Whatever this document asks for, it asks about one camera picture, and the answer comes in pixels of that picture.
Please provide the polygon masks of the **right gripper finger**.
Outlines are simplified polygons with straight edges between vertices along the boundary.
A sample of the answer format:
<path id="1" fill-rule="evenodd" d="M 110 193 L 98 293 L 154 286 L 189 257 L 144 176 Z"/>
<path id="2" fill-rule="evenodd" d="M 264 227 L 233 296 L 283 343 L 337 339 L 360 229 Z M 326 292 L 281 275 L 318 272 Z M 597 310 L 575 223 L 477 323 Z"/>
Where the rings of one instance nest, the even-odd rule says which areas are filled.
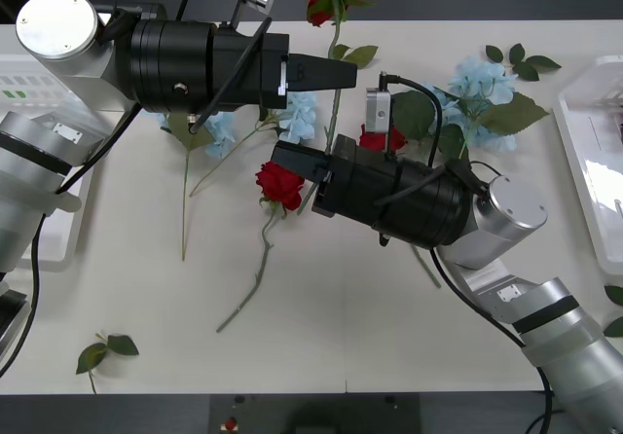
<path id="1" fill-rule="evenodd" d="M 313 183 L 320 184 L 330 178 L 331 156 L 326 154 L 276 154 L 271 161 Z"/>
<path id="2" fill-rule="evenodd" d="M 277 142 L 273 149 L 272 161 L 290 171 L 328 171 L 331 156 L 311 147 Z"/>

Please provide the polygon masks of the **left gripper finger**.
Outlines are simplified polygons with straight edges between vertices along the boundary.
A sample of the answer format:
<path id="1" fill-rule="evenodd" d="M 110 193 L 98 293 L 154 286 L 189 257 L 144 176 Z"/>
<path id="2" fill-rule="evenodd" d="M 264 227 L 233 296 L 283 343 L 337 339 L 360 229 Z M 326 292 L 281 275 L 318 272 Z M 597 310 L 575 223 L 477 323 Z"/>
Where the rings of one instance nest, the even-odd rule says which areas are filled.
<path id="1" fill-rule="evenodd" d="M 357 66 L 347 61 L 308 54 L 291 54 L 288 57 L 289 78 L 355 78 Z"/>
<path id="2" fill-rule="evenodd" d="M 320 76 L 319 78 L 287 79 L 287 87 L 290 92 L 344 90 L 356 87 L 356 76 L 334 78 Z"/>

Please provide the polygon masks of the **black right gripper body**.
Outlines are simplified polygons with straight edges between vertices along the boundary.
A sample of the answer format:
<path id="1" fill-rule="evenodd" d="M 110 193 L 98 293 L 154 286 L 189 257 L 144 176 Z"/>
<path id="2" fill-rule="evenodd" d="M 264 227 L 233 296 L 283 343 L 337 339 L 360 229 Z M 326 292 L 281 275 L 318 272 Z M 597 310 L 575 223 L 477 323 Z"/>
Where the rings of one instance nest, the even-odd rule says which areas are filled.
<path id="1" fill-rule="evenodd" d="M 402 162 L 385 152 L 360 147 L 354 139 L 340 134 L 328 168 L 328 177 L 320 183 L 311 210 L 328 218 L 339 215 L 373 226 L 384 209 L 375 202 L 396 191 Z"/>

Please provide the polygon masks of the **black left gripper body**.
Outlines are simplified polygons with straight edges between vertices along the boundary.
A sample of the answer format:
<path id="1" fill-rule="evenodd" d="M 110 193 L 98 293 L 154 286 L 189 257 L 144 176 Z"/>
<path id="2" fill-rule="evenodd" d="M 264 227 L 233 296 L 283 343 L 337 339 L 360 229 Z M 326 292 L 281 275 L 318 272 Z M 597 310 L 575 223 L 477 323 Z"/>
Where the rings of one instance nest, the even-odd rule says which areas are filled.
<path id="1" fill-rule="evenodd" d="M 251 38 L 232 29 L 215 32 L 212 47 L 212 92 L 217 93 L 234 73 Z M 284 109 L 286 94 L 279 94 L 285 82 L 282 63 L 289 54 L 289 36 L 267 33 L 258 42 L 232 86 L 216 105 L 217 111 L 236 111 L 244 105 Z"/>

